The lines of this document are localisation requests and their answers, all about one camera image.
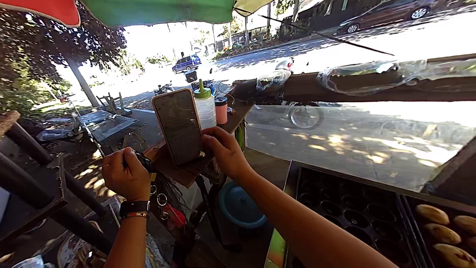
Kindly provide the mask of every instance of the smartphone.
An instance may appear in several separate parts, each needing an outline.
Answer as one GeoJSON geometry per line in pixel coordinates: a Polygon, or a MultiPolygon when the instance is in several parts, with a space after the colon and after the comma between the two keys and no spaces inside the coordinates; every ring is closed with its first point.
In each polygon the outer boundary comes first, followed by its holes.
{"type": "Polygon", "coordinates": [[[152,107],[175,166],[180,168],[198,159],[204,149],[192,91],[183,88],[157,95],[152,98],[152,107]]]}

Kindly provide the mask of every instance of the motorcycle wheel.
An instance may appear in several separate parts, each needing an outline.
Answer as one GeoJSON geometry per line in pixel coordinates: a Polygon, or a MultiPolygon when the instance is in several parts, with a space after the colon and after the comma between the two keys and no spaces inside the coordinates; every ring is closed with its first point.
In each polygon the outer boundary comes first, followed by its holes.
{"type": "MultiPolygon", "coordinates": [[[[316,103],[309,103],[308,106],[318,107],[316,103]]],[[[322,109],[307,109],[306,105],[295,105],[291,107],[288,113],[289,122],[301,129],[316,129],[324,120],[322,109]]]]}

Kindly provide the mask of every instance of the green panel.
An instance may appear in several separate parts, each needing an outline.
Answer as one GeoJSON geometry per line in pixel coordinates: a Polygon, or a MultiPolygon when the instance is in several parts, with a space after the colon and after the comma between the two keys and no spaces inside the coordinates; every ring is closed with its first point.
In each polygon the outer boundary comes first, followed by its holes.
{"type": "Polygon", "coordinates": [[[82,0],[109,27],[176,21],[231,21],[233,0],[82,0]]]}
{"type": "Polygon", "coordinates": [[[269,243],[268,255],[266,256],[265,268],[283,268],[284,254],[286,253],[286,242],[284,238],[273,230],[271,242],[269,243]]]}

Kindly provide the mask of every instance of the bracelet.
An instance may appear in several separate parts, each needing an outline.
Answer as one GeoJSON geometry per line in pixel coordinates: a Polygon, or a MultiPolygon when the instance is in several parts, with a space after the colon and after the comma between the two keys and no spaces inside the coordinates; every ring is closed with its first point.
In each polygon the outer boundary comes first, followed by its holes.
{"type": "Polygon", "coordinates": [[[134,216],[140,216],[140,217],[146,217],[147,218],[147,213],[141,213],[141,212],[131,212],[126,214],[124,218],[129,218],[129,217],[134,217],[134,216]]]}

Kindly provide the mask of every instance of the cooking tray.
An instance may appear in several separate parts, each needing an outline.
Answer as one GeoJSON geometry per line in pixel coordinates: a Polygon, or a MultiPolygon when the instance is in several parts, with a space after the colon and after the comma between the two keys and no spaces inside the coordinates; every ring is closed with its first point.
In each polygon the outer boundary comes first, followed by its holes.
{"type": "Polygon", "coordinates": [[[425,224],[434,223],[434,222],[416,213],[415,208],[417,205],[420,205],[420,204],[434,206],[446,212],[450,220],[450,224],[446,225],[446,227],[457,232],[461,236],[461,240],[462,240],[461,243],[457,245],[453,245],[453,246],[459,247],[463,249],[464,251],[466,251],[467,253],[469,253],[470,255],[472,255],[473,257],[476,257],[476,251],[468,247],[465,243],[465,240],[467,238],[475,237],[476,235],[472,235],[471,233],[461,229],[453,221],[453,219],[459,215],[471,216],[476,218],[475,207],[467,206],[464,204],[460,204],[457,202],[448,201],[444,199],[441,199],[440,202],[436,202],[436,201],[432,202],[432,201],[427,201],[427,200],[423,200],[420,198],[407,196],[407,195],[402,195],[402,201],[405,206],[405,209],[407,210],[407,214],[409,215],[411,225],[415,229],[418,243],[423,250],[424,258],[429,268],[450,268],[451,265],[448,264],[446,260],[442,258],[435,249],[433,249],[432,246],[434,244],[438,244],[442,242],[439,242],[438,240],[433,238],[433,236],[423,227],[423,225],[425,224]]]}
{"type": "Polygon", "coordinates": [[[401,268],[419,267],[396,192],[301,167],[295,198],[401,268]]]}

